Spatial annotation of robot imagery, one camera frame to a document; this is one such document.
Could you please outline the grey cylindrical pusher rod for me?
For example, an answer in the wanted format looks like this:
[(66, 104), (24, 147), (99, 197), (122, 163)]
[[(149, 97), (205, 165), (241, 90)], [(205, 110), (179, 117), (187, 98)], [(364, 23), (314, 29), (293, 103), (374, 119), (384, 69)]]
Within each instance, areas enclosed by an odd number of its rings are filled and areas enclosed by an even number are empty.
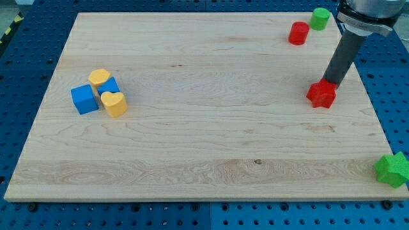
[(338, 88), (366, 38), (367, 33), (345, 29), (323, 74), (323, 79), (331, 84), (335, 84)]

